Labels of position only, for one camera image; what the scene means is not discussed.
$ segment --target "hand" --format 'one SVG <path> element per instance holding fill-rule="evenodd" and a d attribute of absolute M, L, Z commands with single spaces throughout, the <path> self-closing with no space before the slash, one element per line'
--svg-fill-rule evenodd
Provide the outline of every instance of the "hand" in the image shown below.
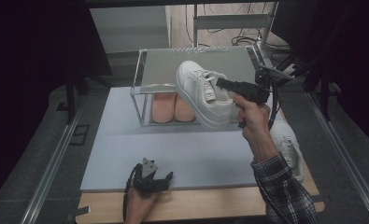
<path fill-rule="evenodd" d="M 155 204 L 159 193 L 152 193 L 145 197 L 141 193 L 130 188 L 128 192 L 128 210 L 126 212 L 125 224 L 139 224 L 141 223 L 151 211 Z"/>
<path fill-rule="evenodd" d="M 233 100 L 239 108 L 237 120 L 246 121 L 242 134 L 250 145 L 255 161 L 267 161 L 275 157 L 278 151 L 268 128 L 270 108 L 247 101 L 239 94 L 235 94 Z"/>

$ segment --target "white wall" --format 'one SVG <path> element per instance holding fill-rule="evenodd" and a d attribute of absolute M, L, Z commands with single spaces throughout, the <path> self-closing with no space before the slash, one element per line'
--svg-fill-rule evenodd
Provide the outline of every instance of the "white wall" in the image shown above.
<path fill-rule="evenodd" d="M 169 48 L 165 7 L 92 8 L 91 14 L 106 53 Z"/>

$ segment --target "cable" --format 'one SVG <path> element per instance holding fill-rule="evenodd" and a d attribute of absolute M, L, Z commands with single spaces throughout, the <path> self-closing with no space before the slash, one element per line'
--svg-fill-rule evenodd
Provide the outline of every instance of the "cable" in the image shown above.
<path fill-rule="evenodd" d="M 238 43 L 249 43 L 251 45 L 255 44 L 257 42 L 257 39 L 247 37 L 247 36 L 235 36 L 231 39 L 231 43 L 233 46 L 238 46 Z"/>
<path fill-rule="evenodd" d="M 263 11 L 265 10 L 266 2 L 263 4 Z"/>
<path fill-rule="evenodd" d="M 122 203 L 122 217 L 123 217 L 123 221 L 126 220 L 126 209 L 128 207 L 128 193 L 129 193 L 129 188 L 131 187 L 132 184 L 132 178 L 135 174 L 135 170 L 137 170 L 139 167 L 141 166 L 140 163 L 138 163 L 135 168 L 132 170 L 131 174 L 129 175 L 128 180 L 126 181 L 126 187 L 125 187 L 125 191 L 123 192 L 123 203 Z"/>
<path fill-rule="evenodd" d="M 257 3 L 254 3 L 254 5 L 253 5 L 253 9 L 251 10 L 251 14 L 253 14 L 254 13 L 254 8 L 256 7 L 256 4 Z"/>
<path fill-rule="evenodd" d="M 242 8 L 245 4 L 242 3 L 242 6 L 240 8 Z M 240 8 L 236 11 L 236 14 L 239 12 Z"/>
<path fill-rule="evenodd" d="M 275 118 L 277 117 L 277 82 L 274 77 L 271 77 L 272 84 L 272 109 L 271 109 L 271 117 L 268 122 L 269 129 L 274 125 Z"/>
<path fill-rule="evenodd" d="M 296 56 L 300 50 L 299 49 L 291 49 L 290 45 L 274 45 L 274 44 L 265 44 L 265 48 L 270 52 L 271 60 L 277 63 L 285 63 L 291 56 Z M 288 54 L 287 57 L 283 61 L 278 60 L 275 55 L 278 54 Z"/>
<path fill-rule="evenodd" d="M 250 8 L 251 8 L 251 4 L 248 6 L 248 13 L 250 12 Z M 239 35 L 237 35 L 236 39 L 239 39 L 239 36 L 241 36 L 242 32 L 243 32 L 243 28 L 242 28 L 242 29 L 240 29 Z M 234 38 L 231 40 L 231 42 L 232 42 L 233 46 L 237 46 L 238 41 L 236 41 L 236 42 L 234 43 Z"/>
<path fill-rule="evenodd" d="M 190 33 L 188 32 L 188 22 L 187 22 L 187 5 L 185 5 L 185 29 L 187 30 L 187 36 L 188 38 L 190 39 L 191 43 L 193 43 L 193 41 L 191 40 L 191 37 L 190 37 Z"/>
<path fill-rule="evenodd" d="M 282 99 L 280 99 L 280 97 L 277 97 L 277 112 L 280 110 L 280 108 L 282 107 Z"/>
<path fill-rule="evenodd" d="M 279 210 L 279 208 L 274 204 L 274 202 L 272 201 L 272 199 L 268 196 L 268 194 L 266 193 L 265 188 L 263 187 L 263 185 L 261 184 L 260 180 L 258 179 L 257 176 L 254 176 L 257 182 L 257 185 L 260 189 L 260 193 L 263 196 L 263 200 L 269 205 L 271 206 L 272 209 L 274 209 L 274 211 L 277 213 L 278 216 L 280 216 L 286 223 L 291 224 L 291 222 L 289 221 L 289 219 Z"/>
<path fill-rule="evenodd" d="M 209 4 L 209 9 L 210 9 L 210 11 L 213 13 L 213 15 L 216 15 L 216 14 L 214 13 L 213 9 L 211 9 L 211 4 Z"/>
<path fill-rule="evenodd" d="M 214 14 L 214 11 L 211 9 L 211 6 L 210 6 L 211 4 L 209 4 L 209 8 L 210 8 L 210 10 L 213 12 L 213 15 L 216 15 L 216 14 Z M 205 4 L 204 4 L 204 15 L 206 15 L 206 8 L 205 8 Z M 208 29 L 207 29 L 207 32 L 208 33 L 211 33 L 211 34 L 215 34 L 215 33 L 217 33 L 217 32 L 220 32 L 220 31 L 223 31 L 224 29 L 219 29 L 219 30 L 215 30 L 215 31 L 209 31 Z"/>

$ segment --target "metal bar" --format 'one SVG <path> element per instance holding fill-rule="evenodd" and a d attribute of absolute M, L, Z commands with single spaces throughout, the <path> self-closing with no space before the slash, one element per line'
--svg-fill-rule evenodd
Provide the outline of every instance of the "metal bar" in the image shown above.
<path fill-rule="evenodd" d="M 330 95 L 330 87 L 329 87 L 329 76 L 328 76 L 328 68 L 327 64 L 323 65 L 322 68 L 322 78 L 321 78 L 321 99 L 320 99 L 320 110 L 324 115 L 324 118 L 330 120 L 329 117 L 329 95 Z"/>
<path fill-rule="evenodd" d="M 255 59 L 256 59 L 256 61 L 257 61 L 257 65 L 260 65 L 260 64 L 263 64 L 263 63 L 261 63 L 261 62 L 260 62 L 260 58 L 259 58 L 259 56 L 258 56 L 258 54 L 257 54 L 256 47 L 257 47 L 257 46 L 254 46 L 254 45 L 250 46 L 251 51 L 253 52 L 254 57 L 255 57 Z"/>
<path fill-rule="evenodd" d="M 132 85 L 132 89 L 131 89 L 131 92 L 135 90 L 135 82 L 137 81 L 137 74 L 138 74 L 138 67 L 140 65 L 140 60 L 142 61 L 142 64 L 144 66 L 144 62 L 143 62 L 143 52 L 144 50 L 141 49 L 138 53 L 138 58 L 137 58 L 137 66 L 135 67 L 135 77 L 134 77 L 134 84 Z"/>
<path fill-rule="evenodd" d="M 263 64 L 267 67 L 274 67 L 274 65 L 272 64 L 271 60 L 268 57 L 268 53 L 265 51 L 265 48 L 261 47 L 260 41 L 257 41 L 256 45 L 260 52 L 261 58 L 263 59 Z"/>
<path fill-rule="evenodd" d="M 73 122 L 68 124 L 64 128 L 64 133 L 58 143 L 58 146 L 55 148 L 52 157 L 50 158 L 50 162 L 45 169 L 44 174 L 42 175 L 40 181 L 38 182 L 38 186 L 35 189 L 35 193 L 33 194 L 32 199 L 27 205 L 26 211 L 21 218 L 21 224 L 33 224 L 35 223 L 39 212 L 41 211 L 42 205 L 47 198 L 47 194 L 50 190 L 50 186 L 53 182 L 53 179 L 56 175 L 56 172 L 59 169 L 59 165 L 64 156 L 65 150 L 67 149 L 67 145 L 69 143 L 70 137 L 73 134 L 73 131 L 78 123 L 78 119 L 83 111 L 83 106 L 86 101 L 86 96 L 79 97 L 79 105 L 78 111 L 74 116 Z"/>
<path fill-rule="evenodd" d="M 197 26 L 198 30 L 241 29 L 244 27 L 264 28 L 267 21 L 267 14 L 209 15 L 199 16 Z"/>
<path fill-rule="evenodd" d="M 266 39 L 268 39 L 269 32 L 271 31 L 272 22 L 274 21 L 275 12 L 277 10 L 277 4 L 278 2 L 275 2 L 272 6 L 272 9 L 268 13 L 267 21 L 265 28 L 263 29 L 263 36 L 261 38 L 260 48 L 262 50 L 265 49 Z"/>
<path fill-rule="evenodd" d="M 324 132 L 326 132 L 327 136 L 329 137 L 335 149 L 335 152 L 338 155 L 338 158 L 341 160 L 350 180 L 358 191 L 360 197 L 362 198 L 362 201 L 364 202 L 365 207 L 368 209 L 369 212 L 369 185 L 367 181 L 362 177 L 362 174 L 360 173 L 356 164 L 354 163 L 352 158 L 350 158 L 345 145 L 342 143 L 341 139 L 336 133 L 332 123 L 324 118 L 319 111 L 318 100 L 316 99 L 316 97 L 309 92 L 306 92 L 305 96 L 309 100 Z"/>
<path fill-rule="evenodd" d="M 134 102 L 134 105 L 135 105 L 135 112 L 136 112 L 137 117 L 138 117 L 138 122 L 140 122 L 140 124 L 143 124 L 143 120 L 141 118 L 140 111 L 138 110 L 137 101 L 135 100 L 135 95 L 131 93 L 131 97 L 132 97 L 132 101 Z"/>
<path fill-rule="evenodd" d="M 76 113 L 76 106 L 74 101 L 74 88 L 73 88 L 73 80 L 71 78 L 71 74 L 67 75 L 67 80 L 65 82 L 65 95 L 67 98 L 67 122 L 66 124 L 71 124 L 73 121 L 74 115 Z"/>
<path fill-rule="evenodd" d="M 143 104 L 143 113 L 141 113 L 141 125 L 144 125 L 144 120 L 146 117 L 146 109 L 147 109 L 147 102 L 149 100 L 149 95 L 146 94 L 144 96 L 144 104 Z"/>
<path fill-rule="evenodd" d="M 193 5 L 193 48 L 198 48 L 198 5 Z"/>

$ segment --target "floor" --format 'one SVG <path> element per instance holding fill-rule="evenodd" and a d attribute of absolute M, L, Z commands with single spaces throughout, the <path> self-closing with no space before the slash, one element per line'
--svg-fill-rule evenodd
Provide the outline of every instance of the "floor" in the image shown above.
<path fill-rule="evenodd" d="M 222 13 L 215 5 L 206 5 L 207 13 Z M 250 8 L 254 12 L 263 10 L 263 3 L 232 5 L 230 10 L 236 11 Z M 191 41 L 185 29 L 185 7 L 174 7 L 177 13 L 173 22 L 177 22 L 172 29 L 172 47 L 185 48 L 191 46 Z M 199 6 L 198 12 L 204 10 Z M 191 36 L 191 7 L 187 8 L 188 29 Z M 232 45 L 231 40 L 240 30 L 208 33 L 200 35 L 199 42 L 205 45 Z M 257 34 L 256 30 L 242 32 Z M 281 44 L 278 37 L 270 36 L 270 43 Z M 135 73 L 135 57 L 128 57 L 125 64 L 116 63 L 120 55 L 108 55 L 113 77 L 105 77 L 115 86 L 129 86 Z M 298 77 L 279 89 L 282 100 L 282 110 L 286 119 L 294 129 L 300 148 L 303 152 L 310 172 L 312 173 L 319 191 L 326 204 L 323 212 L 318 214 L 320 223 L 369 223 L 369 212 L 362 198 L 349 178 L 348 173 L 340 161 L 336 150 L 326 132 L 324 132 L 312 104 L 302 89 L 305 77 Z M 56 176 L 47 190 L 45 202 L 35 223 L 74 223 L 72 216 L 76 213 L 80 198 L 79 186 L 85 171 L 89 155 L 92 150 L 94 137 L 108 96 L 108 89 L 87 79 L 91 92 L 86 96 L 76 95 L 77 106 L 82 104 L 82 113 L 78 117 L 76 133 L 87 131 L 86 135 L 73 135 L 71 144 L 65 149 L 62 161 L 59 163 Z M 317 92 L 310 92 L 318 98 Z M 67 127 L 66 111 L 57 108 L 65 102 L 65 88 L 61 87 L 50 94 L 50 106 L 37 132 L 21 160 L 0 189 L 0 223 L 19 223 L 31 201 L 38 183 L 44 174 L 54 149 L 61 141 L 64 129 Z M 359 127 L 342 110 L 335 97 L 330 97 L 331 123 L 339 135 L 348 154 L 354 160 L 369 185 L 369 139 Z M 264 217 L 243 219 L 227 218 L 219 220 L 191 220 L 179 223 L 263 223 Z"/>

